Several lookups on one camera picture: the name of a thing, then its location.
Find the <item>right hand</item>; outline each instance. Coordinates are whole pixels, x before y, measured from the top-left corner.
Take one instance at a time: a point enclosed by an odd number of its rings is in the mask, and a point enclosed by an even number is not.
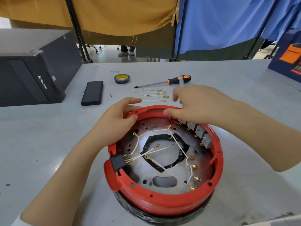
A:
[[[165,115],[196,124],[221,126],[235,112],[236,100],[209,86],[191,85],[173,90],[173,101],[180,99],[183,109],[166,109]]]

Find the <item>black power bank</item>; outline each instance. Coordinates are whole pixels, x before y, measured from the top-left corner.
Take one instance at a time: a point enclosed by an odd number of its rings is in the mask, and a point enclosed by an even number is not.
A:
[[[103,81],[88,82],[82,97],[82,106],[100,105],[103,93]]]

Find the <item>lenovo logo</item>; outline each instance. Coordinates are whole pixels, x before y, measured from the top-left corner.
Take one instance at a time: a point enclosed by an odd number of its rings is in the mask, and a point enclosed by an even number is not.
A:
[[[46,87],[46,85],[45,85],[44,81],[42,80],[42,77],[41,77],[41,76],[38,76],[38,77],[39,77],[39,79],[40,79],[41,83],[43,84],[44,88],[45,88],[45,89],[47,89],[47,87]]]

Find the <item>left hand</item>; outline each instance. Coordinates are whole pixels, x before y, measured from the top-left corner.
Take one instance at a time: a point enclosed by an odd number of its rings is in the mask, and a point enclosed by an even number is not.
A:
[[[136,104],[141,101],[141,98],[123,98],[115,103],[103,113],[84,138],[89,144],[92,144],[91,147],[97,150],[117,142],[124,137],[138,118],[137,115],[131,115],[127,119],[123,119],[123,117],[136,109],[142,108],[129,104]]]

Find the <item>white table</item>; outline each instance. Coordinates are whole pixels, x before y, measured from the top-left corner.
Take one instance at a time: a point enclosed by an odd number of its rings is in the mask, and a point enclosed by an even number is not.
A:
[[[13,222],[111,104],[138,96],[137,85],[190,74],[191,83],[216,87],[301,131],[301,84],[267,70],[268,64],[269,60],[83,64],[62,103],[0,108],[0,225]],[[130,75],[130,83],[116,84],[118,71]],[[87,82],[97,80],[104,82],[103,104],[82,107]],[[159,88],[172,94],[173,86],[153,87]],[[141,103],[156,104],[180,106],[171,98],[166,103]],[[298,168],[276,173],[242,141],[220,128],[214,130],[224,152],[224,172],[210,204],[187,226],[237,226],[301,213]],[[107,159],[105,148],[93,163],[74,225],[146,225],[126,212],[109,189],[103,173]]]

